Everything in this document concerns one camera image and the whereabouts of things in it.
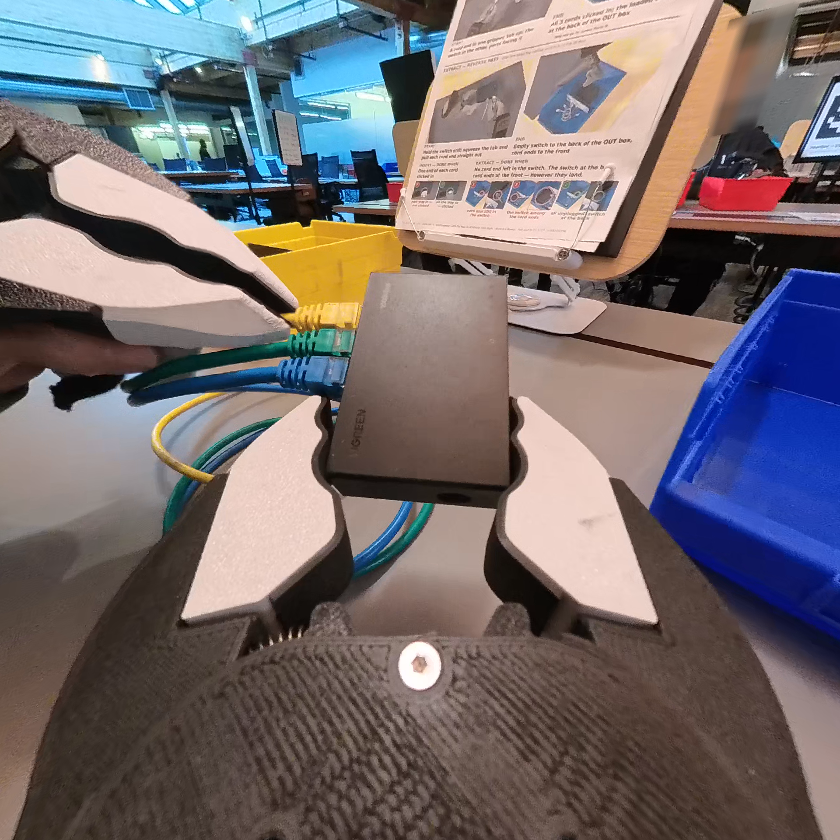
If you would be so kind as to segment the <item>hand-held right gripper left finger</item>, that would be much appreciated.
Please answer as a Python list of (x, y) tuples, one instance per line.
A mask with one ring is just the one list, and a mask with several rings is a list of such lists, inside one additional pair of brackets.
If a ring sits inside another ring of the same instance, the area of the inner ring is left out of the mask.
[(206, 536), (181, 619), (255, 616), (309, 625), (354, 570), (340, 494), (324, 477), (331, 404), (311, 396), (237, 458)]

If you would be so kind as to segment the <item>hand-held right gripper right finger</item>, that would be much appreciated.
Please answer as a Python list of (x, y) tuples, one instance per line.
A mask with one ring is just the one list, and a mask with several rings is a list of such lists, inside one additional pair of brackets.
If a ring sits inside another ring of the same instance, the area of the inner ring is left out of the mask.
[(611, 477), (566, 427), (512, 397), (511, 485), (497, 504), (485, 579), (523, 608), (530, 631), (586, 630), (589, 621), (656, 629), (658, 613)]

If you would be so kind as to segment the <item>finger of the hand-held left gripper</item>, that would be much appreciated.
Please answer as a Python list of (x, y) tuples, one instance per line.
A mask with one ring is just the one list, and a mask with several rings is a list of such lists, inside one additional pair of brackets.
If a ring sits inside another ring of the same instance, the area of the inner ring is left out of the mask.
[(66, 209), (67, 220), (120, 256), (237, 288), (277, 315), (298, 308), (292, 292), (261, 259), (189, 198), (80, 154), (51, 168), (51, 195)]
[(43, 218), (2, 223), (2, 305), (99, 317), (118, 341), (237, 348), (286, 338), (290, 324), (245, 291), (117, 255)]

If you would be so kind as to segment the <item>blue plastic bin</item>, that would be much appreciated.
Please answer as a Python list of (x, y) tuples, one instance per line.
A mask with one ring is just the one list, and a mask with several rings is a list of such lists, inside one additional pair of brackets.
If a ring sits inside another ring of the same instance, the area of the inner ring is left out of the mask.
[(838, 274), (790, 270), (742, 326), (650, 510), (691, 559), (838, 640)]

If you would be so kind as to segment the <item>black network switch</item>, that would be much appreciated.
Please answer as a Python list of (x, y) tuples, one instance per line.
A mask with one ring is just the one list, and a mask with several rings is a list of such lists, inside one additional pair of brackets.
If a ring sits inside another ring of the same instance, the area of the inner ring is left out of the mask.
[(508, 285), (372, 273), (325, 476), (349, 497), (493, 509), (511, 483)]

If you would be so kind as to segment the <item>person's left hand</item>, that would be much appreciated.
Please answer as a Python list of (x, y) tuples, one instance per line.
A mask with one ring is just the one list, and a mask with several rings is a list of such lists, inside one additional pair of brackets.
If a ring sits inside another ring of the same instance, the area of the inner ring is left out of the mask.
[(122, 343), (49, 324), (17, 325), (1, 331), (1, 394), (24, 389), (53, 371), (58, 375), (126, 375), (161, 362), (151, 346)]

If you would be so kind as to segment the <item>white sign board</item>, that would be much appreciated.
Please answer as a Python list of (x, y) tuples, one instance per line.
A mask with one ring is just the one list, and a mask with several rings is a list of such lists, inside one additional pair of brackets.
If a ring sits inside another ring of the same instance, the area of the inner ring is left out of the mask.
[(287, 166), (303, 166), (303, 152), (297, 116), (293, 112), (272, 109), (280, 158)]

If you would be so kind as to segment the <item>black office chair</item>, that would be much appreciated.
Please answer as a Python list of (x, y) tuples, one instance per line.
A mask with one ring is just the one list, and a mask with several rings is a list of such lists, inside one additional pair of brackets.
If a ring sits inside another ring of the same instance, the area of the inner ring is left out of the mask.
[(350, 155), (360, 203), (389, 201), (389, 182), (378, 162), (376, 151), (352, 150)]
[(299, 164), (287, 164), (287, 178), (291, 186), (302, 186), (305, 197), (314, 203), (321, 200), (321, 186), (319, 181), (319, 156), (308, 153), (301, 156)]

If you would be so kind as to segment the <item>yellow plastic bin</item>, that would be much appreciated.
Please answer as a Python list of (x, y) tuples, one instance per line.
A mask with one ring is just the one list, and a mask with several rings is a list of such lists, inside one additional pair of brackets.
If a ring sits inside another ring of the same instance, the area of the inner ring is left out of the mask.
[(393, 227), (313, 220), (239, 229), (235, 236), (294, 295), (300, 306), (362, 303), (369, 278), (399, 272), (403, 245)]

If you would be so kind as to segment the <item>white stand base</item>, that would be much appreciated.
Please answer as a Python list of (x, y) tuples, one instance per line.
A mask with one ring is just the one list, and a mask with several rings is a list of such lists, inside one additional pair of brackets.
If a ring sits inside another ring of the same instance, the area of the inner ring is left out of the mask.
[(577, 280), (548, 275), (547, 290), (507, 285), (507, 317), (512, 327), (552, 335), (575, 335), (606, 312), (604, 301), (581, 296)]

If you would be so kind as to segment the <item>black panel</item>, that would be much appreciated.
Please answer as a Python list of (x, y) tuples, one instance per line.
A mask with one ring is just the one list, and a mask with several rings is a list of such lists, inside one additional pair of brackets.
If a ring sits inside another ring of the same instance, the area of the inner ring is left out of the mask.
[(436, 58), (430, 49), (380, 62), (381, 75), (391, 102), (395, 123), (422, 118), (435, 72)]

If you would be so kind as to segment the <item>long work table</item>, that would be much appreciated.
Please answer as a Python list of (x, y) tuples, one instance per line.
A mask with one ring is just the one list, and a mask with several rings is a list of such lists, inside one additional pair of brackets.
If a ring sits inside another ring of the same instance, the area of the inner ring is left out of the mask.
[(716, 211), (698, 202), (688, 202), (673, 212), (668, 228), (742, 235), (838, 238), (839, 205), (779, 203), (770, 211), (758, 212)]

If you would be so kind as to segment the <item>printed instruction sheet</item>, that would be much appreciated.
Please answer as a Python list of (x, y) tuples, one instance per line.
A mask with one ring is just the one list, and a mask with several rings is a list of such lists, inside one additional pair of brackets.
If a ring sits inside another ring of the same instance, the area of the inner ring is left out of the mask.
[(457, 2), (396, 228), (621, 248), (721, 2)]

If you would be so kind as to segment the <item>instruction sheet on stand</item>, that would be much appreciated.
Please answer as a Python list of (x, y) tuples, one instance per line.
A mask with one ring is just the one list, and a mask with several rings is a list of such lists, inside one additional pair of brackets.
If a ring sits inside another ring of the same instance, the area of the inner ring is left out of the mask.
[(640, 267), (659, 247), (677, 202), (683, 192), (691, 166), (696, 160), (727, 86), (728, 70), (736, 51), (736, 24), (740, 12), (723, 2), (713, 2), (716, 17), (704, 24), (689, 65), (676, 86), (679, 102), (665, 108), (670, 117), (668, 133), (660, 125), (654, 136), (662, 140), (658, 158), (645, 163), (648, 175), (644, 193), (638, 194), (635, 215), (623, 207), (616, 229), (625, 237), (620, 249), (608, 243), (596, 253), (584, 253), (573, 245), (562, 248), (533, 243), (494, 242), (456, 234), (417, 234), (397, 229), (401, 244), (414, 252), (434, 256), (468, 259), (524, 270), (534, 270), (596, 282), (614, 280)]

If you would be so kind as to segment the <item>computer monitor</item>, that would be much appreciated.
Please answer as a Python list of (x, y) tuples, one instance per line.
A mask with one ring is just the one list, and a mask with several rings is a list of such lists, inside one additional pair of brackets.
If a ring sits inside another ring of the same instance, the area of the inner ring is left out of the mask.
[(831, 79), (794, 155), (794, 163), (839, 161), (839, 76)]

